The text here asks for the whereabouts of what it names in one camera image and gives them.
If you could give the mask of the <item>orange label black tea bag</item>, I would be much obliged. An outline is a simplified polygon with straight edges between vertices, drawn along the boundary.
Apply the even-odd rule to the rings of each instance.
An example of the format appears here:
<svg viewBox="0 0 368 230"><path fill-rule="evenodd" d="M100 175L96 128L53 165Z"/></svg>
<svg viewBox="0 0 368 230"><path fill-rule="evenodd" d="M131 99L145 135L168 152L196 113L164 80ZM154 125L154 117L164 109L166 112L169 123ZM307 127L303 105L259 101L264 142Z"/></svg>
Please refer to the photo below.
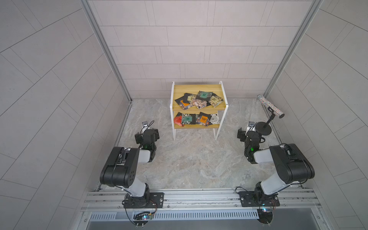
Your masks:
<svg viewBox="0 0 368 230"><path fill-rule="evenodd" d="M182 96L178 99L175 99L176 103L183 109L183 110L187 110L187 109L190 109L191 107L193 107L194 105L189 102L187 100L187 96Z"/></svg>

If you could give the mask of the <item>yellow olive tea bag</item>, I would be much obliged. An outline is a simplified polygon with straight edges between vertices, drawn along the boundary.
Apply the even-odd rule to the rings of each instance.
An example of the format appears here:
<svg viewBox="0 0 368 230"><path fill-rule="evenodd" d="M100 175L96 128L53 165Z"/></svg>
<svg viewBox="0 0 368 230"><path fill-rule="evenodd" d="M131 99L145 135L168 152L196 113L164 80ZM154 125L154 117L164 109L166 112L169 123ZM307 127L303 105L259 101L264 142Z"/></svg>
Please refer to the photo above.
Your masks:
<svg viewBox="0 0 368 230"><path fill-rule="evenodd" d="M223 99L215 93L212 94L209 100L209 104L212 105L214 108L220 105L222 102L223 102Z"/></svg>

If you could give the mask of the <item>green label top tea bag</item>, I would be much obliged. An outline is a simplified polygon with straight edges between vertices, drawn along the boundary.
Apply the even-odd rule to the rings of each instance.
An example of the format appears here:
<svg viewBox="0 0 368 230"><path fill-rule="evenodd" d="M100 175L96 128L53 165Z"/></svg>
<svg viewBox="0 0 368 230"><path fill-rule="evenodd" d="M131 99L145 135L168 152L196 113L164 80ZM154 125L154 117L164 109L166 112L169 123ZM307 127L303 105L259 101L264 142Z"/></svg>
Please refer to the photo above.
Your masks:
<svg viewBox="0 0 368 230"><path fill-rule="evenodd" d="M212 95L213 95L213 92L199 91L198 94L196 95L196 99L209 102Z"/></svg>

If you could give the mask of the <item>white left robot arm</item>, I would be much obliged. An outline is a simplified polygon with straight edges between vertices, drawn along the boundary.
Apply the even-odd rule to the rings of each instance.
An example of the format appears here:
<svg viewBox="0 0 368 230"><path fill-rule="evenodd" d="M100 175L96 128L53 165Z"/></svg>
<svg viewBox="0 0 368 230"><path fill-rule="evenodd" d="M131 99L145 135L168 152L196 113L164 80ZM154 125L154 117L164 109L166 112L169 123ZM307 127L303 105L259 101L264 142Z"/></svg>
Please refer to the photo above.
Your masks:
<svg viewBox="0 0 368 230"><path fill-rule="evenodd" d="M137 148L113 147L100 174L100 183L127 192L122 204L126 209L151 208L155 205L147 183L136 178L139 163L151 163L156 154L158 129L146 129L135 135Z"/></svg>

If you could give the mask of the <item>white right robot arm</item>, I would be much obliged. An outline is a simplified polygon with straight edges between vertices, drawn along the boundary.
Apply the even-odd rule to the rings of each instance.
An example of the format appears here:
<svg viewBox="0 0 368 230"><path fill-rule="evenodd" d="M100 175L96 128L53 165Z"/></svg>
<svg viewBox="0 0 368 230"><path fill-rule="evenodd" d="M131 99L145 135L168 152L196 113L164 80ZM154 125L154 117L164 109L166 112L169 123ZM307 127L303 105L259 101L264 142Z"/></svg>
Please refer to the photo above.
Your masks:
<svg viewBox="0 0 368 230"><path fill-rule="evenodd" d="M251 164L273 163L276 172L258 182L254 191L240 191L243 207L279 206L277 194L291 185L301 185L314 178L315 170L295 144L280 144L260 149L264 138L253 130L238 130L237 138L245 143L244 156Z"/></svg>

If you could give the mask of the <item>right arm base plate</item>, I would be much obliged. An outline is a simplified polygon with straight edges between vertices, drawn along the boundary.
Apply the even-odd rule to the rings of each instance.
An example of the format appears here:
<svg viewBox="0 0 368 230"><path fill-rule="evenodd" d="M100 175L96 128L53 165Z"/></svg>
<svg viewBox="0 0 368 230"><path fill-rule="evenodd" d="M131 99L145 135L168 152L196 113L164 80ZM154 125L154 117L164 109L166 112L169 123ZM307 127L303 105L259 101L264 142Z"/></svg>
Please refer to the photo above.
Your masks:
<svg viewBox="0 0 368 230"><path fill-rule="evenodd" d="M277 195L265 195L257 191L240 191L237 192L240 196L242 207L279 207L280 202Z"/></svg>

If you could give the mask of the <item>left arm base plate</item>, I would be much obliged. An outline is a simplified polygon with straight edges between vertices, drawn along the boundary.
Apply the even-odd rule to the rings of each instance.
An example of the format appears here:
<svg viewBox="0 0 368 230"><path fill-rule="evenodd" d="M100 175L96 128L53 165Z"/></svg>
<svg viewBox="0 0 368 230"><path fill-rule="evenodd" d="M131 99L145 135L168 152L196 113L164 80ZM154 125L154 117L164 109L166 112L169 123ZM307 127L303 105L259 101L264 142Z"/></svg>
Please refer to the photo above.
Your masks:
<svg viewBox="0 0 368 230"><path fill-rule="evenodd" d="M162 208L164 201L164 193L150 193L143 197L127 196L122 204L125 209L156 209Z"/></svg>

